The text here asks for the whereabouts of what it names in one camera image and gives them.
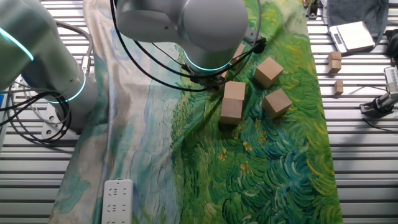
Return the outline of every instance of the wooden block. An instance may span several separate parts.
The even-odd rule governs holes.
[[[283,71],[284,68],[269,57],[257,67],[254,78],[265,88],[269,88],[279,79]]]
[[[242,118],[243,100],[223,98],[221,105],[221,124],[238,125]]]
[[[240,57],[238,57],[238,58],[236,58],[236,57],[243,54],[244,48],[245,48],[244,44],[239,45],[238,49],[235,51],[234,57],[232,58],[232,61],[231,61],[232,64],[234,64],[235,62],[237,62],[239,60]]]
[[[221,74],[221,77],[223,77],[224,79],[226,79],[227,76],[228,76],[228,71]]]
[[[341,95],[344,93],[344,83],[342,80],[335,82],[335,95]]]
[[[230,81],[225,83],[224,99],[234,99],[244,101],[244,92],[246,91],[246,83]]]
[[[342,60],[340,52],[330,52],[328,56],[328,61],[331,62],[332,60]]]
[[[278,89],[267,95],[261,106],[271,119],[275,119],[284,114],[292,106],[292,102],[282,89]]]
[[[329,62],[328,71],[329,73],[338,73],[341,70],[341,60],[332,60]]]

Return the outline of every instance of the white power strip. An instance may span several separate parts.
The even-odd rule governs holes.
[[[102,224],[132,223],[132,180],[108,180],[104,186]]]

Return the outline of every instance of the gray cloth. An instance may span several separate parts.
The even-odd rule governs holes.
[[[387,27],[388,0],[328,0],[329,27],[364,21],[376,45]]]

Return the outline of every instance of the metal slat surface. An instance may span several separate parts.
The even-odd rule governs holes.
[[[54,18],[87,30],[82,1],[42,0],[42,4]],[[389,22],[398,22],[398,0],[390,0],[390,7]],[[327,27],[322,17],[307,24],[344,222],[398,223],[398,114],[370,119],[375,126],[396,131],[386,133],[369,127],[359,111],[359,104],[370,102],[385,92],[383,70],[390,61],[383,54],[387,39],[384,36],[370,53],[343,57],[339,74],[329,75],[326,58],[335,47]],[[63,28],[59,33],[67,49],[81,62],[88,41]],[[345,83],[342,96],[333,95],[336,79]],[[18,95],[16,102],[24,100],[23,95]],[[39,103],[44,114],[47,103],[44,100]],[[21,119],[30,131],[41,130],[43,124],[32,111],[23,112]],[[0,154],[0,223],[48,222],[52,201],[75,143],[60,141],[54,147],[41,147],[22,139],[10,126],[7,128],[6,144]]]

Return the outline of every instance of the green painted fabric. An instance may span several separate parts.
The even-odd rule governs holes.
[[[243,119],[232,130],[218,124],[222,90],[181,92],[146,78],[120,46],[109,1],[83,2],[100,96],[50,223],[100,223],[103,184],[120,177],[134,182],[134,223],[343,223],[302,2],[262,0],[262,15],[256,0],[244,2],[251,27],[262,17],[268,43],[236,78],[246,95]],[[160,79],[200,88],[156,66],[134,42],[127,46]],[[161,47],[182,61],[181,48]],[[284,72],[265,90],[253,76],[267,57]],[[293,104],[271,120],[261,103],[279,88]]]

